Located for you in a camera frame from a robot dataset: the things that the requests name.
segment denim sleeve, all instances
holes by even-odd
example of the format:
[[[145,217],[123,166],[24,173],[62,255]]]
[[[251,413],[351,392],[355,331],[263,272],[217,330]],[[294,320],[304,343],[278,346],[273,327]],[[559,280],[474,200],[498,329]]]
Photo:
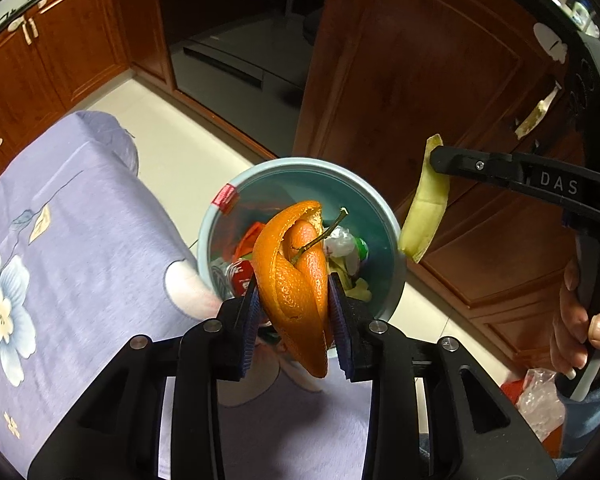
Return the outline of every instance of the denim sleeve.
[[[556,387],[558,396],[566,409],[562,429],[561,458],[575,458],[593,436],[600,425],[600,379],[594,383],[587,397],[582,402],[575,402],[560,394],[560,387],[568,381],[558,376]]]

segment tile floor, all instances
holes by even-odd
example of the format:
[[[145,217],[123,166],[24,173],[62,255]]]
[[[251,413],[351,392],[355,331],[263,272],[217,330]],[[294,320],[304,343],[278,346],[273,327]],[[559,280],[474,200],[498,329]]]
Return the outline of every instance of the tile floor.
[[[164,205],[189,245],[197,239],[202,217],[216,192],[260,162],[204,118],[129,74],[117,78],[79,108],[116,116],[135,137],[140,179]],[[510,375],[507,365],[494,355],[498,350],[414,276],[404,286],[392,324],[410,337],[431,342],[443,335],[455,336],[498,384]],[[421,384],[418,396],[424,398]],[[422,426],[426,427],[426,418],[421,410]]]

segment silver bolt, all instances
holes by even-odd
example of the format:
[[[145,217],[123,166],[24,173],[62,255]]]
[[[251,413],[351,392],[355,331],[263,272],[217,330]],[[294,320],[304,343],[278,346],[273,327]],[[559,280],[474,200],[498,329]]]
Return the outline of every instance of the silver bolt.
[[[386,323],[384,321],[375,319],[371,323],[369,323],[369,330],[371,330],[371,332],[374,332],[376,334],[383,334],[387,330],[389,330],[389,327],[386,325]]]
[[[129,346],[131,346],[131,348],[133,348],[134,350],[141,350],[142,348],[147,346],[148,342],[149,340],[145,336],[137,335],[129,342]]]
[[[219,319],[209,319],[205,321],[204,329],[205,332],[220,332],[222,329],[222,321]]]
[[[443,338],[440,344],[442,345],[442,348],[448,352],[455,352],[460,348],[460,343],[452,337]]]

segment blue flower print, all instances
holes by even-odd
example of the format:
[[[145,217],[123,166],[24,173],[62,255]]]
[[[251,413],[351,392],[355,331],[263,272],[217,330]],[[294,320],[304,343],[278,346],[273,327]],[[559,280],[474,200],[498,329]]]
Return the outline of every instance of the blue flower print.
[[[13,386],[24,380],[20,356],[27,359],[36,351],[36,330],[24,308],[28,286],[29,271],[22,259],[14,256],[0,270],[0,362]]]

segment teal trash bin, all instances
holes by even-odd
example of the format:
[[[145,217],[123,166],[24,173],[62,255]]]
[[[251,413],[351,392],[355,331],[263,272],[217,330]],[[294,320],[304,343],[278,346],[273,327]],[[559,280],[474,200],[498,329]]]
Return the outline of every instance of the teal trash bin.
[[[406,277],[404,256],[397,249],[400,227],[394,213],[365,180],[336,164],[313,158],[263,162],[222,189],[209,206],[198,236],[202,280],[222,300],[232,297],[222,263],[231,261],[234,249],[254,222],[266,223],[302,200],[322,204],[325,225],[336,219],[341,207],[347,208],[349,215],[340,225],[361,237],[369,248],[360,272],[372,293],[369,309],[374,317],[389,320]]]

